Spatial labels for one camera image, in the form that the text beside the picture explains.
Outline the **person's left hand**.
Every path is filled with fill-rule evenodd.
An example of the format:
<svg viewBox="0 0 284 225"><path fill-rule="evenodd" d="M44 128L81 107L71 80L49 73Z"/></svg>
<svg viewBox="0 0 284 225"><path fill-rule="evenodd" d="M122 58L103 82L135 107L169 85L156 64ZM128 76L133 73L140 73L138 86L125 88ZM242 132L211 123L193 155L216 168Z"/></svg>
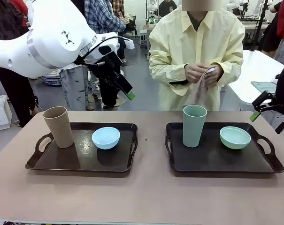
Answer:
<svg viewBox="0 0 284 225"><path fill-rule="evenodd" d="M206 72L205 72L205 84L207 87L215 86L218 80L223 75L223 68L219 64L213 64Z"/></svg>

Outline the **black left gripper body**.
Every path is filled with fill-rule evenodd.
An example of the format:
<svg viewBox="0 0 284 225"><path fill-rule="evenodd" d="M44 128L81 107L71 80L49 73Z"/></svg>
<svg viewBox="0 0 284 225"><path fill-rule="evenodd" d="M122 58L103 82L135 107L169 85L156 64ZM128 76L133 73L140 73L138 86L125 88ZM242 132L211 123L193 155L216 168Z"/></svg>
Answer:
<svg viewBox="0 0 284 225"><path fill-rule="evenodd" d="M94 75L99 79L110 81L124 80L121 74L121 60L115 52L111 52L95 63Z"/></svg>

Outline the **person's right hand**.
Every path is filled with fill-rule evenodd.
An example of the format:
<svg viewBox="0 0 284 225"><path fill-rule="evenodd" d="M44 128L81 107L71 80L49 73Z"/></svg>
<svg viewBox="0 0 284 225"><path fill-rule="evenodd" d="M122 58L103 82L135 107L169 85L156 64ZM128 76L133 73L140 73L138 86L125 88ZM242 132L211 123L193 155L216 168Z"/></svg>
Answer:
<svg viewBox="0 0 284 225"><path fill-rule="evenodd" d="M206 70L207 67L202 64L186 64L184 67L186 79L190 83L197 83Z"/></svg>

